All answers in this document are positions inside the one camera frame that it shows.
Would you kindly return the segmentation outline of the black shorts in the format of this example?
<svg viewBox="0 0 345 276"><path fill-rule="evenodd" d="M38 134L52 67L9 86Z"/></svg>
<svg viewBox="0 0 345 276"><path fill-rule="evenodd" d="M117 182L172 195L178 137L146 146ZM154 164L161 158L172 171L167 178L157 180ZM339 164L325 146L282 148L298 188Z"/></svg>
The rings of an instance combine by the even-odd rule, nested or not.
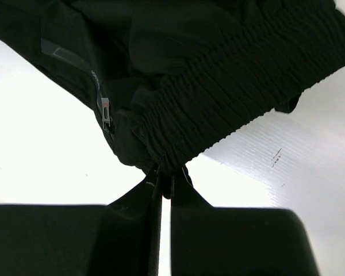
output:
<svg viewBox="0 0 345 276"><path fill-rule="evenodd" d="M334 1L0 1L0 40L167 175L345 66Z"/></svg>

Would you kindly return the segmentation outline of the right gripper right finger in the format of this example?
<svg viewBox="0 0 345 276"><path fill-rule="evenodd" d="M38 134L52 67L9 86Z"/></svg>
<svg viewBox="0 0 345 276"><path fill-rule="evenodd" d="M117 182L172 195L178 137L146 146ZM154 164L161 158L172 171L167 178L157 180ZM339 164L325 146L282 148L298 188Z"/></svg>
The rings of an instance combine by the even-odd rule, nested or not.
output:
<svg viewBox="0 0 345 276"><path fill-rule="evenodd" d="M319 275L292 210L214 207L184 171L172 177L170 221L172 275Z"/></svg>

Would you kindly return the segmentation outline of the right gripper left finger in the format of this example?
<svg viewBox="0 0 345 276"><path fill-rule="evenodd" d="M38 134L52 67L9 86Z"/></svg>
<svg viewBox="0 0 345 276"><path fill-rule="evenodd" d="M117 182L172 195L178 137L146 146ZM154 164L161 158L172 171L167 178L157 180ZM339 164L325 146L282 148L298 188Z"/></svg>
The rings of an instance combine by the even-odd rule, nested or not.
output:
<svg viewBox="0 0 345 276"><path fill-rule="evenodd" d="M159 170L109 205L0 204L0 275L157 275Z"/></svg>

